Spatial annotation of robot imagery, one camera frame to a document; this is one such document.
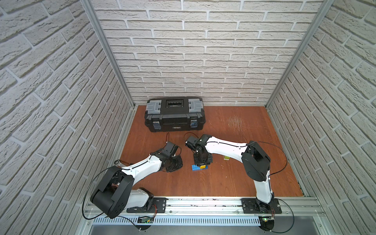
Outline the long blue lego brick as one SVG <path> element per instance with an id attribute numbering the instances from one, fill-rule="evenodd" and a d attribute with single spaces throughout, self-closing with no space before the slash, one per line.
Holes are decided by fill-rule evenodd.
<path id="1" fill-rule="evenodd" d="M 192 171 L 199 171 L 199 170 L 204 170 L 204 169 L 200 169 L 200 166 L 197 166 L 195 164 L 192 165 Z"/>

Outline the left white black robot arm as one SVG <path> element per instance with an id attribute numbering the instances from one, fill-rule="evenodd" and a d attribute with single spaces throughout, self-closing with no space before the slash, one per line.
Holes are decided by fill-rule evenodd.
<path id="1" fill-rule="evenodd" d="M 156 212 L 154 195 L 144 188 L 132 188 L 156 172 L 174 172 L 181 169 L 183 161 L 176 153 L 179 149 L 179 146 L 167 142 L 163 148 L 135 164 L 123 167 L 114 165 L 106 169 L 90 196 L 90 202 L 111 219 L 127 209 L 131 212 Z"/>

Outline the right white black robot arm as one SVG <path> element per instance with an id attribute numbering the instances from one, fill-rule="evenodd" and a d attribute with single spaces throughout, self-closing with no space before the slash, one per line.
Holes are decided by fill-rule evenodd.
<path id="1" fill-rule="evenodd" d="M 192 150 L 194 164 L 197 166 L 210 165 L 213 154 L 243 163 L 247 176 L 254 180 L 257 193 L 255 210 L 261 213 L 272 211 L 274 193 L 270 186 L 271 159 L 258 143 L 233 143 L 211 135 L 202 135 L 200 138 L 189 137 L 185 145 Z"/>

